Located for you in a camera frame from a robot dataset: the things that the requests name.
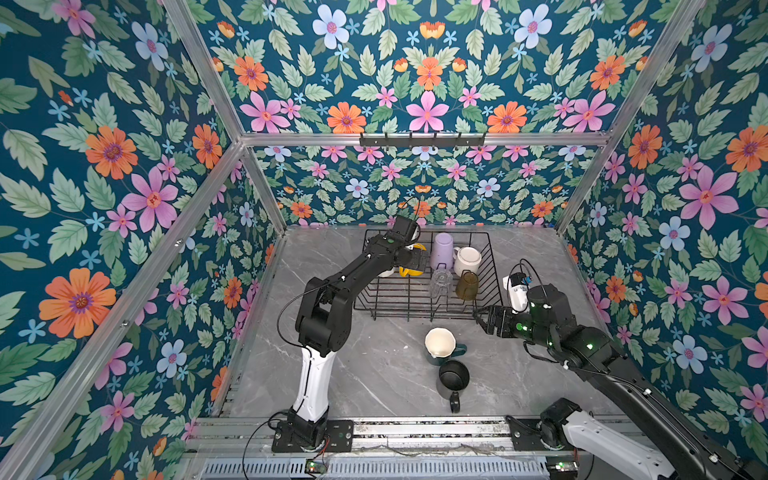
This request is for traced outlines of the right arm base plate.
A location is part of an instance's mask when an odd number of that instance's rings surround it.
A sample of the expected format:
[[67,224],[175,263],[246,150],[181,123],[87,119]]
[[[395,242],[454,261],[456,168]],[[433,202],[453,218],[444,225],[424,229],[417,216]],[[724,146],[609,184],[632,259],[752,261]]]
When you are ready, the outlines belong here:
[[550,419],[519,419],[505,415],[510,438],[516,450],[563,451],[573,449],[565,437],[563,427]]

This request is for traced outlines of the clear glass cup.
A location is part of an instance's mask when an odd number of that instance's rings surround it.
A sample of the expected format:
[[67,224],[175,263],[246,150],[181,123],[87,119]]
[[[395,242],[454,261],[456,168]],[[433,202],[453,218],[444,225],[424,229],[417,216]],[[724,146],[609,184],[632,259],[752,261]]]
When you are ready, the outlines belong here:
[[441,264],[437,269],[432,271],[430,279],[430,296],[435,303],[439,303],[441,299],[447,299],[449,296],[450,288],[453,283],[453,274]]

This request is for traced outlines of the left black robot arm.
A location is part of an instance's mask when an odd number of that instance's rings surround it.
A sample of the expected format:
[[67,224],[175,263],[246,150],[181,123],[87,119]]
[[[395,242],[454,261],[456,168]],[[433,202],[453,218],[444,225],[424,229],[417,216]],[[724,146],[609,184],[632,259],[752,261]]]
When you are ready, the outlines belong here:
[[300,384],[287,414],[290,434],[302,447],[315,449],[325,441],[333,364],[351,333],[358,295],[386,271],[424,269],[426,253],[413,247],[419,235],[417,221],[397,216],[391,229],[368,239],[339,272],[306,284],[295,322],[302,349]]

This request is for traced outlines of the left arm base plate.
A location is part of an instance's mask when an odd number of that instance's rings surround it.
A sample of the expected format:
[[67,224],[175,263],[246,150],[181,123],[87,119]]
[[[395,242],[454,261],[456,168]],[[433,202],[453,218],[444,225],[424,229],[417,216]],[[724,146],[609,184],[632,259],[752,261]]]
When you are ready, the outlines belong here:
[[352,450],[355,424],[352,420],[326,420],[303,424],[282,420],[275,431],[273,453],[348,453]]

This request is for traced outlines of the olive green glass cup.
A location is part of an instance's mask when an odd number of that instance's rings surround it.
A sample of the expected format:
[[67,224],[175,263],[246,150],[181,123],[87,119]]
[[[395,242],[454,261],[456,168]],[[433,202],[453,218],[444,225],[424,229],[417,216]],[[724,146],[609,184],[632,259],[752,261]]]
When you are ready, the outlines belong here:
[[479,277],[475,272],[465,270],[459,277],[456,285],[456,296],[465,301],[473,302],[477,298],[479,290]]

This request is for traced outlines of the white mug red inside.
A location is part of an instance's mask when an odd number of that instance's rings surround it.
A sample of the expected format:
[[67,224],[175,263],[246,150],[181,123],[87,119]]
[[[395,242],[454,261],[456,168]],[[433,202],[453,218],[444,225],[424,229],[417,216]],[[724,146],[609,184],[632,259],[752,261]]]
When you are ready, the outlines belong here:
[[482,254],[474,247],[455,247],[453,252],[453,269],[456,275],[466,272],[477,274],[482,263]]

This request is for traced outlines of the yellow mug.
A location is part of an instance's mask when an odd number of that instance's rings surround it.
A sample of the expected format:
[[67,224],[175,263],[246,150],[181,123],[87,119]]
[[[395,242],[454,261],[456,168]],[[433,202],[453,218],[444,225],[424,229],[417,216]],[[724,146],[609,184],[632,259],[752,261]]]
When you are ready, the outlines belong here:
[[429,266],[429,253],[421,243],[415,243],[406,247],[407,259],[403,266],[399,267],[401,277],[418,277],[424,274]]

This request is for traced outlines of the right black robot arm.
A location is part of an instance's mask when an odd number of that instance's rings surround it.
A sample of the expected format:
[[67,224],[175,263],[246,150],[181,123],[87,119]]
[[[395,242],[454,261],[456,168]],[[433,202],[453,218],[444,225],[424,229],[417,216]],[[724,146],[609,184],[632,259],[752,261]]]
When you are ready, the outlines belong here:
[[544,361],[574,373],[611,400],[650,441],[645,446],[560,399],[541,416],[538,435],[550,449],[571,446],[631,479],[764,479],[767,468],[715,444],[648,382],[620,345],[580,325],[554,285],[523,291],[520,310],[503,305],[474,312],[489,335],[541,346]]

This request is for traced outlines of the lavender plastic cup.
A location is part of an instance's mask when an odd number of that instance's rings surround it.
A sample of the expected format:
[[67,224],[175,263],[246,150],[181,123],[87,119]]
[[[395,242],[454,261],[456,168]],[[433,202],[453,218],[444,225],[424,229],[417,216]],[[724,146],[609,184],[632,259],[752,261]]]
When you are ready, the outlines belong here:
[[432,240],[430,267],[436,271],[445,269],[453,270],[454,263],[454,239],[446,232],[437,233]]

